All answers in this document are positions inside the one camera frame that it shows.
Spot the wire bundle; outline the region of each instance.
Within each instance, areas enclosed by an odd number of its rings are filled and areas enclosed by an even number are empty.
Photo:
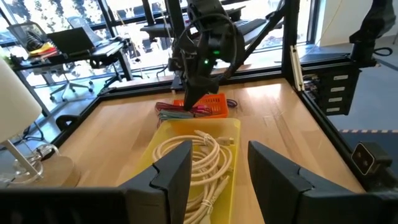
[[[198,105],[193,107],[190,111],[185,111],[183,106],[171,105],[163,102],[157,102],[155,110],[159,117],[159,123],[168,119],[200,118],[213,114],[211,109],[204,105]]]
[[[203,192],[188,200],[184,224],[209,224],[213,204],[229,180],[226,173],[232,163],[232,152],[226,146],[233,144],[233,139],[214,139],[198,130],[195,130],[195,134],[197,135],[177,136],[163,142],[154,149],[152,158],[154,161],[159,160],[186,140],[192,140],[194,146],[201,147],[201,151],[193,151],[190,186],[203,186]]]

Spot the yellow plastic bin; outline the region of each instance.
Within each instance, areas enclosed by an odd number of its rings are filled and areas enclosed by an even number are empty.
[[[236,161],[239,149],[241,123],[234,118],[215,118],[215,119],[179,119],[164,121],[154,137],[150,141],[147,149],[142,155],[133,176],[145,170],[152,165],[152,152],[156,146],[162,142],[181,135],[195,134],[194,130],[200,130],[213,136],[234,138],[234,144],[229,146],[233,154],[232,170],[228,171],[229,182],[223,193],[218,197],[211,213],[211,224],[229,224],[231,223],[232,204],[234,196],[234,182],[236,176]],[[190,189],[190,198],[196,196],[200,189],[196,187]]]

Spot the desk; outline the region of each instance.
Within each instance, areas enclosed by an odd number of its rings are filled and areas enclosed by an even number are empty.
[[[107,46],[100,47],[93,51],[90,54],[84,54],[84,55],[79,55],[76,57],[70,57],[68,59],[59,61],[57,63],[40,63],[40,64],[35,64],[35,65],[24,65],[21,67],[14,67],[13,71],[16,73],[16,75],[19,77],[21,82],[26,86],[26,88],[29,90],[30,94],[36,99],[36,101],[39,103],[39,105],[42,107],[42,113],[44,116],[49,116],[51,112],[47,109],[47,107],[44,105],[43,101],[39,98],[39,96],[36,94],[34,89],[31,87],[31,85],[28,83],[26,80],[25,76],[22,74],[23,70],[28,70],[28,69],[33,69],[33,68],[43,68],[43,67],[49,67],[49,66],[54,66],[54,65],[60,65],[64,63],[70,63],[70,62],[77,62],[81,60],[95,60],[95,61],[101,61],[103,59],[106,59],[108,57],[115,56],[121,61],[121,66],[123,70],[124,77],[126,77],[127,80],[132,80],[132,75],[131,75],[131,68],[130,68],[130,63],[126,57],[126,54],[123,52],[123,47],[125,46],[124,41],[119,41],[119,42],[113,42]]]
[[[241,121],[233,223],[264,223],[250,180],[249,140],[353,192],[363,192],[286,80],[222,86],[220,92],[238,102],[229,117]],[[183,96],[165,93],[101,102],[60,147],[81,170],[78,186],[118,186],[130,179],[156,131],[155,102],[170,102],[174,97]]]

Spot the coiled cable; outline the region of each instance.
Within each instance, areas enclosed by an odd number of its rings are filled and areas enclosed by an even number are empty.
[[[229,181],[232,152],[226,147],[233,144],[233,139],[220,137],[214,139],[203,131],[195,130],[197,135],[177,136],[158,145],[153,153],[155,161],[166,155],[181,142],[191,140],[201,151],[193,151],[191,187],[203,186],[203,192],[187,202],[184,224],[210,223],[213,204]]]

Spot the cable connector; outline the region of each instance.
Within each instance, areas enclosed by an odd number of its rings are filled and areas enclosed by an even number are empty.
[[[223,146],[230,146],[235,143],[235,140],[234,138],[229,138],[229,137],[218,137],[216,138],[216,142]]]
[[[223,180],[221,181],[221,183],[219,184],[219,186],[217,186],[216,190],[214,191],[214,194],[212,196],[212,198],[210,199],[210,202],[212,204],[214,204],[218,198],[218,196],[220,196],[221,193],[223,193],[225,186],[228,184],[229,181],[229,176],[226,175]]]
[[[195,134],[199,135],[200,137],[203,137],[203,138],[209,136],[209,134],[207,134],[207,133],[205,133],[205,132],[203,132],[203,131],[194,130],[193,132],[194,132]]]

